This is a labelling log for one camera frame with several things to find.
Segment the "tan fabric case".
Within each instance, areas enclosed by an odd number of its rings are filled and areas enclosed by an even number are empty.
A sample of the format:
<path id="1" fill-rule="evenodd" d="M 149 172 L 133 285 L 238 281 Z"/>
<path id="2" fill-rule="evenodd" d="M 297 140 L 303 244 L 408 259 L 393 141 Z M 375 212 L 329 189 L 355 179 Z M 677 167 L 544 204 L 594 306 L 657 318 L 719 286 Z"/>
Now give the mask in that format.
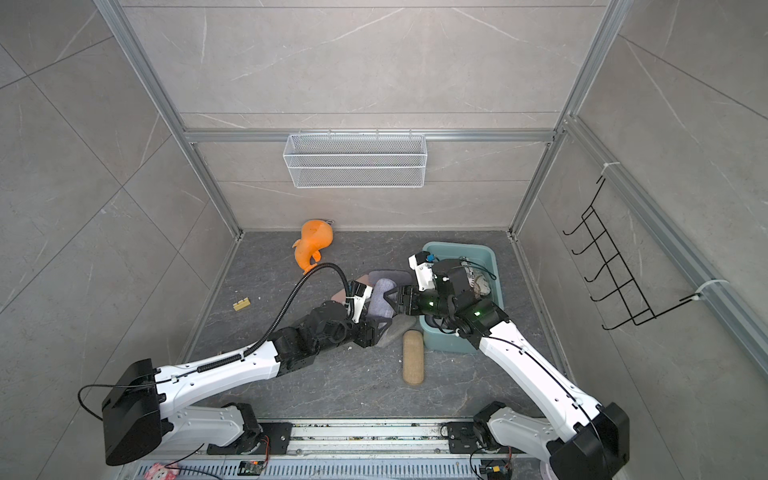
<path id="1" fill-rule="evenodd" d="M 425 353 L 423 335 L 409 330 L 403 335 L 403 380 L 406 384 L 421 385 L 425 379 Z"/>

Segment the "teal plastic storage box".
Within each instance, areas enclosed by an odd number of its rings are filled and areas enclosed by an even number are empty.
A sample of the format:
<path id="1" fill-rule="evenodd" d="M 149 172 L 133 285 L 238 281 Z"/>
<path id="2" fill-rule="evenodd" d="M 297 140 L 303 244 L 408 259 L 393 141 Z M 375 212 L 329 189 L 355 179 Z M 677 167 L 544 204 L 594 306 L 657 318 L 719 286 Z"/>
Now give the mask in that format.
<path id="1" fill-rule="evenodd" d="M 495 252 L 484 245 L 462 244 L 451 242 L 427 242 L 423 249 L 434 255 L 437 259 L 465 259 L 470 261 L 470 266 L 475 272 L 482 273 L 489 284 L 490 297 L 500 307 L 504 308 L 503 293 L 501 289 L 500 273 Z M 438 328 L 429 324 L 430 317 L 419 317 L 423 331 L 424 345 L 427 350 L 472 354 L 476 349 L 465 339 L 454 334 L 442 333 Z"/>

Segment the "newspaper print case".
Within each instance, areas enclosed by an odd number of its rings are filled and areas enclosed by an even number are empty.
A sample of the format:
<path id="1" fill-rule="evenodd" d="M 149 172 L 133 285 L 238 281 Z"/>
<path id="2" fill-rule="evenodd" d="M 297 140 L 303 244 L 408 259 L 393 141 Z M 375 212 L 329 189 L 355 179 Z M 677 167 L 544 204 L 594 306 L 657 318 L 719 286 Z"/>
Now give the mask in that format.
<path id="1" fill-rule="evenodd" d="M 465 271 L 470 287 L 476 298 L 487 297 L 492 293 L 490 282 L 482 270 L 466 266 Z"/>

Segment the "purple fabric case bottom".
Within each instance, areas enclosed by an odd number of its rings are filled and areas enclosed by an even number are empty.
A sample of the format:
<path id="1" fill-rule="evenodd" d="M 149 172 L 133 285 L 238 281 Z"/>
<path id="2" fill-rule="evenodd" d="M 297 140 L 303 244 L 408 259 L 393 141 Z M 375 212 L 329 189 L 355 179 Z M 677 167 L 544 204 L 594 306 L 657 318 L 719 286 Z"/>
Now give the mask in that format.
<path id="1" fill-rule="evenodd" d="M 387 279 L 380 280 L 373 288 L 373 293 L 368 306 L 368 316 L 383 317 L 384 319 L 391 319 L 386 317 L 386 313 L 389 305 L 384 299 L 383 294 L 396 287 L 391 281 Z"/>

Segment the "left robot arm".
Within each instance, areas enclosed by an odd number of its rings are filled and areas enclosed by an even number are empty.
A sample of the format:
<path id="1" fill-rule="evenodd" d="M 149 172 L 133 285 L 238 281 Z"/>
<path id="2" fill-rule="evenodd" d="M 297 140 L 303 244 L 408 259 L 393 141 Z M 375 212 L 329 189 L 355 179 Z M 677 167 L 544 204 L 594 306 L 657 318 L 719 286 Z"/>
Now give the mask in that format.
<path id="1" fill-rule="evenodd" d="M 116 383 L 107 385 L 95 416 L 103 426 L 106 464 L 128 464 L 183 439 L 232 450 L 257 435 L 252 408 L 234 404 L 216 410 L 199 408 L 197 402 L 306 368 L 322 352 L 350 342 L 374 344 L 375 329 L 364 318 L 372 287 L 348 280 L 333 263 L 314 268 L 324 269 L 340 277 L 343 302 L 327 300 L 295 326 L 273 322 L 253 344 L 195 362 L 156 367 L 142 359 L 130 364 Z"/>

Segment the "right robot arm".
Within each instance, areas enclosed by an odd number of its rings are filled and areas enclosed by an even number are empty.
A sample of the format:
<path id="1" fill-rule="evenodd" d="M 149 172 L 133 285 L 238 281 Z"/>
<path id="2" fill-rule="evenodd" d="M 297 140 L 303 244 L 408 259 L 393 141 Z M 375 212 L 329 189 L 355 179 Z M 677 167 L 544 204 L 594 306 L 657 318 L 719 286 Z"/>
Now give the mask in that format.
<path id="1" fill-rule="evenodd" d="M 412 256 L 413 285 L 383 295 L 397 314 L 429 316 L 499 365 L 542 413 L 535 419 L 493 402 L 473 418 L 480 448 L 504 447 L 547 463 L 558 479 L 611 479 L 629 461 L 630 421 L 568 380 L 522 335 L 490 296 L 475 292 L 459 259 Z"/>

